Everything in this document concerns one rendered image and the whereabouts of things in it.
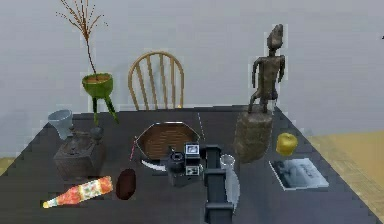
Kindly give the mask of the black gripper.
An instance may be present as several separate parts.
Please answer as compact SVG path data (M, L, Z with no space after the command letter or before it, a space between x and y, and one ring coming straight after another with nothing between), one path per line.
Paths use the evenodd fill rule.
M141 163L153 170L168 173L169 181L172 186L183 186L185 184L185 159L182 152L177 152L171 146L168 147L169 155L164 165L156 165L145 160Z

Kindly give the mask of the brown octagonal pan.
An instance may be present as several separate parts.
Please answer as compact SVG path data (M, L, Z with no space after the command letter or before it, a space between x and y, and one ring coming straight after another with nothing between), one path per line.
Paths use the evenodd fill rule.
M140 134L136 145L145 159L160 160L168 155L169 148L183 152L186 143L199 139L199 134L184 122L161 122L150 125Z

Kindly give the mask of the dark brown oval potato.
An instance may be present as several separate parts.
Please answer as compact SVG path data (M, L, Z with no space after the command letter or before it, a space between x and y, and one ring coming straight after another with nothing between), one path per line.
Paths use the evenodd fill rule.
M116 183L116 196L120 200L129 200L136 191L136 173L133 169L123 170Z

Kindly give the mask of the dark grey table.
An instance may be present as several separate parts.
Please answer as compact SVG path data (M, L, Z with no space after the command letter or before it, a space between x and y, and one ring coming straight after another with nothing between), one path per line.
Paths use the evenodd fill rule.
M102 172L117 178L124 169L134 169L135 194L129 200L108 194L78 206L51 209L42 208L42 202L70 185L53 161L61 141L52 126L45 126L0 176L0 224L204 224L206 189L202 182L174 188L167 177L153 175L135 159L129 161L134 136L153 123L183 121L200 132L197 112L205 143L232 153L238 116L234 108L121 112L119 123L102 113L99 119L107 146ZM237 168L241 195L233 224L382 224L305 138L299 140L295 155L309 158L329 186L284 191L269 165L280 156L270 148L262 159Z

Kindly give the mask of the thin white stick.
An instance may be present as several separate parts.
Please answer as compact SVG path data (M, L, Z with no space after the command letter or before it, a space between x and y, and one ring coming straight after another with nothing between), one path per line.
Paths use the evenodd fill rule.
M199 127L200 127L200 131L201 131L201 137L202 137L203 141L205 141L205 133L204 133L204 128L203 128L202 121L201 121L200 112L197 112L197 117L198 117Z

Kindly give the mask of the flowery orange bottle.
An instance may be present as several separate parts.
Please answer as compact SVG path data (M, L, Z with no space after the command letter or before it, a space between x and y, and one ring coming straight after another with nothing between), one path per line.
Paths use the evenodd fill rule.
M76 205L83 201L110 193L113 190L113 182L110 176L104 176L80 185L69 188L65 193L45 201L44 209L61 205Z

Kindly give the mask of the brown box coffee grinder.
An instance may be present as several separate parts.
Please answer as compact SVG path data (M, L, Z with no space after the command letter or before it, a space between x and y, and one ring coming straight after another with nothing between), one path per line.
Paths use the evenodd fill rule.
M90 179L100 175L106 157L102 141L104 129L94 127L89 132L70 129L71 136L53 157L61 178L67 180Z

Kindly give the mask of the clear glass vase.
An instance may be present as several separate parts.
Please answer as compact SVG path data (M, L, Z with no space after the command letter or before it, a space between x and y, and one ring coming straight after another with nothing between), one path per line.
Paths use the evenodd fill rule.
M236 211L240 197L239 178L235 172L235 158L229 154L220 157L221 168L225 170L225 190L227 201L233 204L233 211Z

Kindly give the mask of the wooden spindle chair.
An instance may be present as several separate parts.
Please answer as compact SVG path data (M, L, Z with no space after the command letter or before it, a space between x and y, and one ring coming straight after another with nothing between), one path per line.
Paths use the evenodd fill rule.
M185 73L173 54L166 51L144 53L132 63L127 77L136 111L184 107Z

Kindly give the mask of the green pot plant with twigs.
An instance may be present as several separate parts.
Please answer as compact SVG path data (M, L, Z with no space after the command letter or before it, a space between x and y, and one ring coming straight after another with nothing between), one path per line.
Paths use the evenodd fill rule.
M57 12L56 15L68 21L81 34L85 42L87 58L91 67L91 73L85 75L81 84L85 92L92 99L93 120L99 125L98 119L98 101L103 100L107 106L108 113L113 117L116 123L119 123L115 111L111 94L113 92L113 76L108 72L98 72L91 54L91 34L98 26L99 20L104 14L96 14L96 5L91 4L90 0L59 0L66 12Z

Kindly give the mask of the pale grey cup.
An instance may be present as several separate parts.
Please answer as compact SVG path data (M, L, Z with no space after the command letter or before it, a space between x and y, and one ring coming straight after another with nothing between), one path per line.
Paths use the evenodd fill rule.
M66 140L72 135L72 119L73 113L69 109L58 110L48 116L48 122L56 129L62 140Z

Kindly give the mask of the brown figure statue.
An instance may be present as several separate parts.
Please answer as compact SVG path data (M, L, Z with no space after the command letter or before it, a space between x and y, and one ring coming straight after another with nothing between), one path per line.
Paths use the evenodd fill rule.
M261 159L271 142L274 103L278 99L276 83L282 81L286 67L285 56L277 55L283 36L284 26L277 24L267 37L268 55L258 57L252 66L251 82L256 91L237 118L233 142L243 164Z

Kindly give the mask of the yellow apple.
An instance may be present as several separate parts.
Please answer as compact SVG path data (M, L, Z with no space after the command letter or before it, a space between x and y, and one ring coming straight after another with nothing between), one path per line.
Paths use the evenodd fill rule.
M290 133L281 133L277 138L276 151L283 156L290 156L298 145L298 139Z

